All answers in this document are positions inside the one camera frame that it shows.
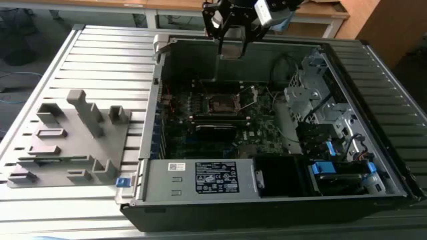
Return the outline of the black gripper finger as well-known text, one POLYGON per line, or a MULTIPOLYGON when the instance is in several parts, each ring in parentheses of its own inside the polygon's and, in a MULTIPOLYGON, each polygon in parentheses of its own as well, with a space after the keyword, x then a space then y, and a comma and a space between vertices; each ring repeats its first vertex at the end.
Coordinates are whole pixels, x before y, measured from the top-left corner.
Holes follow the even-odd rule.
POLYGON ((258 42, 263 39, 267 34, 267 27, 263 25, 246 25, 244 32, 242 35, 242 55, 246 55, 248 44, 252 42, 258 42))
POLYGON ((223 16, 220 13, 222 2, 204 2, 202 5, 202 16, 206 34, 218 42, 218 55, 223 51, 223 16))

